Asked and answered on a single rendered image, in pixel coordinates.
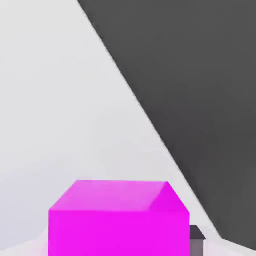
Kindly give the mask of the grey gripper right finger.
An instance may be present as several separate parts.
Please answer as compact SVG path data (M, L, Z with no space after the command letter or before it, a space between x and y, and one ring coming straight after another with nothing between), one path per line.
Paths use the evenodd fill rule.
M210 230L206 236L197 225L190 225L189 256L256 256L256 251L214 236Z

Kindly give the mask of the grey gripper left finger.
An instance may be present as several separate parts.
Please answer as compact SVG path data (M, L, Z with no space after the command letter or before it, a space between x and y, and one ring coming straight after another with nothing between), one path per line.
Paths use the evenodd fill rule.
M0 256L48 256L48 229L36 239L0 251Z

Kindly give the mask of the small magenta cube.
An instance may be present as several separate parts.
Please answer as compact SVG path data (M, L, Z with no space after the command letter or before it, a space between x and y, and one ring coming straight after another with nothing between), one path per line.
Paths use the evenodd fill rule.
M48 256L189 254L190 213L166 181L78 180L48 212Z

